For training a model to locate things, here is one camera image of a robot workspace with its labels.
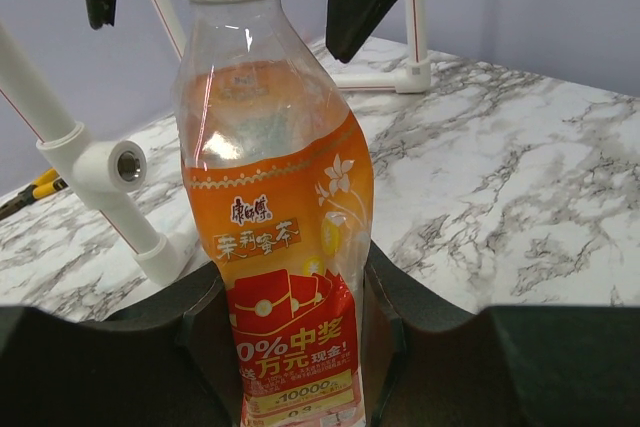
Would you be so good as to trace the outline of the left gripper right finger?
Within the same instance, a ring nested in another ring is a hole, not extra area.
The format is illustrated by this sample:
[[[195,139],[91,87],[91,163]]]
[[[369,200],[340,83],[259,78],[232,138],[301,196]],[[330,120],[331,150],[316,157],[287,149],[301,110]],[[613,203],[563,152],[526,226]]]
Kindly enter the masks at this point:
[[[635,426],[635,307],[498,305],[441,298],[372,247],[362,377],[371,426]]]

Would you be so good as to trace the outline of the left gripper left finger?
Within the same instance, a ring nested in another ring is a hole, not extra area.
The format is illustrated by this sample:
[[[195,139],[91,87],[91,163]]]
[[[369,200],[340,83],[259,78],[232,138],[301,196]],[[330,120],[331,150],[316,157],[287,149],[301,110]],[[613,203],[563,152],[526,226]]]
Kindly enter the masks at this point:
[[[1,309],[4,426],[236,426],[240,377],[209,262],[102,321]]]

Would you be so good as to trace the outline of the orange label tea bottle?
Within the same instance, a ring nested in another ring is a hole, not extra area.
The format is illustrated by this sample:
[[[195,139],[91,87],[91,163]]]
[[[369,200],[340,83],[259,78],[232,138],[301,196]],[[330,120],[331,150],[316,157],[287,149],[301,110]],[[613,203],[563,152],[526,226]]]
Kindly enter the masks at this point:
[[[281,0],[187,0],[182,176],[226,289],[245,426],[362,426],[373,168]]]

